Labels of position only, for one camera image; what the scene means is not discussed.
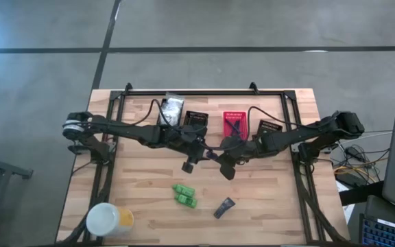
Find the black laptop with backlit keyboard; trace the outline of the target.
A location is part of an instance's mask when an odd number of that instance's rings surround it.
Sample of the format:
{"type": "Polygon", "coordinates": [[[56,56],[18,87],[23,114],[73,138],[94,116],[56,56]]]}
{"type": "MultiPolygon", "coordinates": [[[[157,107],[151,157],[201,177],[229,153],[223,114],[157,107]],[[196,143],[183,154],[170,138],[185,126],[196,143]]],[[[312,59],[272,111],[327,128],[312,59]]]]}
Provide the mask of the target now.
{"type": "Polygon", "coordinates": [[[369,196],[365,213],[359,215],[359,243],[395,247],[395,205],[369,196]]]}

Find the red plastic basket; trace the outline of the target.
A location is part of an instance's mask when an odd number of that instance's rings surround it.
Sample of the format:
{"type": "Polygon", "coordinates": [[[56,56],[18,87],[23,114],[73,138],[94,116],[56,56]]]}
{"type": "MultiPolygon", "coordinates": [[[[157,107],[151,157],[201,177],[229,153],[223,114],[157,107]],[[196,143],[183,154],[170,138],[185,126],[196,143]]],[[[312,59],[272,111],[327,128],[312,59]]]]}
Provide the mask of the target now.
{"type": "Polygon", "coordinates": [[[223,112],[224,136],[239,136],[242,140],[248,138],[248,123],[246,112],[223,112]]]}

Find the black power adapter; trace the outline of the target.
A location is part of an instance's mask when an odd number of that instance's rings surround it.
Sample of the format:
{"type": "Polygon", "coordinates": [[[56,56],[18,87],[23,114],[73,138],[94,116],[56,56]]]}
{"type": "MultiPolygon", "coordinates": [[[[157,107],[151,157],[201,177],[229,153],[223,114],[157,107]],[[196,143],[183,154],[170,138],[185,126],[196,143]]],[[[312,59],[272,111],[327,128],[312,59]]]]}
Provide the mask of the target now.
{"type": "Polygon", "coordinates": [[[350,156],[350,157],[352,157],[352,158],[358,160],[359,162],[365,162],[365,161],[366,161],[365,156],[363,155],[363,153],[361,153],[359,150],[357,150],[357,149],[354,148],[354,147],[347,147],[347,148],[344,150],[344,152],[345,152],[348,156],[350,156]]]}

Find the black plastic basket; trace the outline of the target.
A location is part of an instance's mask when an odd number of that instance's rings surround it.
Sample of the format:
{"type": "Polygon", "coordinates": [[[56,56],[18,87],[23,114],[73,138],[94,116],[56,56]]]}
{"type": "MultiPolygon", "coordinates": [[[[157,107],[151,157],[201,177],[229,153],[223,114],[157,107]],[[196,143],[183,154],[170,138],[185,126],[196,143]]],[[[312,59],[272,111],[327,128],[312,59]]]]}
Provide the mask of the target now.
{"type": "Polygon", "coordinates": [[[283,127],[265,120],[260,120],[257,128],[256,137],[261,137],[264,134],[271,134],[274,132],[281,132],[283,127]]]}
{"type": "Polygon", "coordinates": [[[188,110],[184,118],[184,125],[206,127],[208,124],[208,114],[188,110]]]}
{"type": "Polygon", "coordinates": [[[162,100],[161,111],[164,117],[159,114],[158,124],[166,125],[166,121],[171,126],[178,126],[182,116],[182,109],[184,106],[184,100],[182,98],[170,97],[162,100]]]}

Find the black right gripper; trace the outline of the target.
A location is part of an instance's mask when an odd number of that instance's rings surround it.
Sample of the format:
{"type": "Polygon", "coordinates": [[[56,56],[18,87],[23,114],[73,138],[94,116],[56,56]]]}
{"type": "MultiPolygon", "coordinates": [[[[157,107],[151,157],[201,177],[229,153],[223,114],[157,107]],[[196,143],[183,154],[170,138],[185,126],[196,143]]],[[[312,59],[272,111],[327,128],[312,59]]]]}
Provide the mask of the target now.
{"type": "Polygon", "coordinates": [[[256,153],[256,143],[253,141],[244,141],[239,136],[225,137],[220,148],[215,149],[216,153],[222,153],[216,162],[220,164],[220,172],[228,179],[232,180],[235,177],[235,165],[246,162],[250,157],[256,153]]]}

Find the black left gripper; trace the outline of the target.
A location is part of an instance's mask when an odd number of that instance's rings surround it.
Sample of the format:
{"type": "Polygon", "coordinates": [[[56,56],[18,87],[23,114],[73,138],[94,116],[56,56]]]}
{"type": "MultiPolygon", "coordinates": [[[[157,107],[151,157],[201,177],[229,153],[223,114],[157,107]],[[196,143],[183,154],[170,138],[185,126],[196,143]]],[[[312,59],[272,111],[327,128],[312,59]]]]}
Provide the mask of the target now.
{"type": "Polygon", "coordinates": [[[205,154],[213,154],[211,149],[205,149],[202,144],[207,132],[206,126],[185,125],[179,129],[171,128],[168,133],[168,148],[187,155],[182,170],[191,174],[194,165],[200,161],[210,161],[205,154]]]}

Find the black flat bar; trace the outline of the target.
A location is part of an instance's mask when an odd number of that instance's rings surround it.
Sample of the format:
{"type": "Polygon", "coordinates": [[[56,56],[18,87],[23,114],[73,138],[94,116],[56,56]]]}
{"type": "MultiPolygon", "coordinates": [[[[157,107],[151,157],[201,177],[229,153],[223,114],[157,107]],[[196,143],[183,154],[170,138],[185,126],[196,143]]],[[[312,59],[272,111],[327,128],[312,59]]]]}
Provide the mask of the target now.
{"type": "Polygon", "coordinates": [[[366,202],[369,196],[376,196],[382,198],[383,186],[384,182],[380,181],[369,185],[341,191],[339,193],[341,204],[342,206],[347,206],[349,204],[366,202]]]}

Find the black metal table frame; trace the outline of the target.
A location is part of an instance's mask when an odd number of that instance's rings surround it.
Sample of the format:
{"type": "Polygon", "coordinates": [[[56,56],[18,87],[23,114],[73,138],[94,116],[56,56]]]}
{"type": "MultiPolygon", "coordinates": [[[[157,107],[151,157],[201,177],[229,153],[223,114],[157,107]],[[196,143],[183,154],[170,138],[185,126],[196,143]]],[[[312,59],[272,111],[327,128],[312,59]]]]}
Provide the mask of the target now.
{"type": "MultiPolygon", "coordinates": [[[[94,90],[87,111],[112,119],[135,122],[149,110],[152,99],[162,100],[166,92],[183,95],[188,110],[209,114],[206,142],[219,145],[224,137],[223,112],[247,111],[251,106],[289,121],[309,124],[320,120],[313,89],[201,89],[201,90],[94,90]]],[[[339,199],[333,168],[322,154],[315,164],[313,184],[318,204],[336,231],[349,239],[344,211],[339,199]]],[[[149,149],[137,141],[118,139],[110,195],[106,202],[131,210],[134,226],[117,237],[95,238],[86,233],[77,244],[156,246],[231,246],[306,244],[305,234],[318,239],[315,217],[298,201],[298,193],[287,148],[278,156],[254,159],[237,166],[235,178],[226,180],[219,164],[203,161],[192,174],[181,170],[187,157],[172,150],[149,149]],[[191,209],[174,200],[173,184],[196,189],[197,207],[191,209]],[[213,214],[227,197],[236,205],[220,219],[213,214]]],[[[63,241],[80,223],[96,192],[103,185],[107,166],[94,164],[70,179],[56,241],[63,241]]]]}

